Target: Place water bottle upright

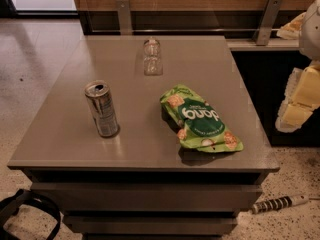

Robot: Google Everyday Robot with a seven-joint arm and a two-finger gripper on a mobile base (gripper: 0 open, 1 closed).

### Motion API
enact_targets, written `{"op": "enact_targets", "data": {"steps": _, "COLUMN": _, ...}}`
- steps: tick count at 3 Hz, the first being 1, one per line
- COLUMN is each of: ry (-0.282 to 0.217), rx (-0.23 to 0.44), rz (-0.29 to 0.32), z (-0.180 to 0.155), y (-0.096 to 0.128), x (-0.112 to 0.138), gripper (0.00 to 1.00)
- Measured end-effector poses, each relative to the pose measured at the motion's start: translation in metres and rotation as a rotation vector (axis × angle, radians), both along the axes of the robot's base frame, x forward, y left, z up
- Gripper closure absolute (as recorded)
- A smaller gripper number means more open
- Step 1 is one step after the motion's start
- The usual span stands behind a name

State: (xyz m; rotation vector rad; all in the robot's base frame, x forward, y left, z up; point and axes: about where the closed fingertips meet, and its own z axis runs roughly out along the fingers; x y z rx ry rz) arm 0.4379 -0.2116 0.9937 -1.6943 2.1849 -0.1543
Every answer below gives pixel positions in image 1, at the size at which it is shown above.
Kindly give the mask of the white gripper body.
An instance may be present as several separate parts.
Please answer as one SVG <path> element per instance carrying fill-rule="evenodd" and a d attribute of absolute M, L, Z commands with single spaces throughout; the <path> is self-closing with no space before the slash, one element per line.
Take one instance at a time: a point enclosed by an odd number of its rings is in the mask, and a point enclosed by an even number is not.
<path fill-rule="evenodd" d="M 320 0 L 315 0 L 304 15 L 299 33 L 299 51 L 311 60 L 320 60 Z"/>

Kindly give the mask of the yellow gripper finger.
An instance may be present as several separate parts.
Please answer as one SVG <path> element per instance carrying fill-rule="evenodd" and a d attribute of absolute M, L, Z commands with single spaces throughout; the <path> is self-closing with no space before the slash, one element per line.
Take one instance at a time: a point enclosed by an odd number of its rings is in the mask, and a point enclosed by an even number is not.
<path fill-rule="evenodd" d="M 305 12 L 296 16 L 293 20 L 281 26 L 276 35 L 285 40 L 296 40 L 299 37 Z"/>
<path fill-rule="evenodd" d="M 310 65 L 305 69 L 294 68 L 284 95 L 275 127 L 280 132 L 292 133 L 300 129 L 320 107 L 320 67 Z"/>

